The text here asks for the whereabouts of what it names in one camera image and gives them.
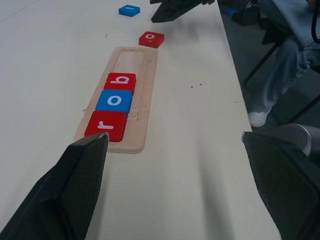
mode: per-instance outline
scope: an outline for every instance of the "small blue tile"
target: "small blue tile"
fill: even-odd
[[[138,6],[125,5],[121,8],[119,8],[120,15],[133,17],[139,13],[140,13],[140,7],[138,7]]]
[[[95,110],[124,112],[128,115],[132,101],[132,92],[124,90],[103,90]]]

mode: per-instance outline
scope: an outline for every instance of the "shoe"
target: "shoe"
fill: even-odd
[[[265,125],[267,116],[269,113],[270,113],[270,110],[268,112],[254,112],[254,111],[249,112],[248,118],[249,118],[251,127],[260,128],[263,125]]]

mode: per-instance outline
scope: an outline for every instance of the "white table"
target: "white table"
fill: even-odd
[[[32,2],[0,0],[0,230],[72,142],[114,48],[154,31],[145,148],[107,154],[87,239],[280,239],[241,142],[251,128],[217,3],[152,24],[148,0]],[[126,4],[141,13],[118,15]]]

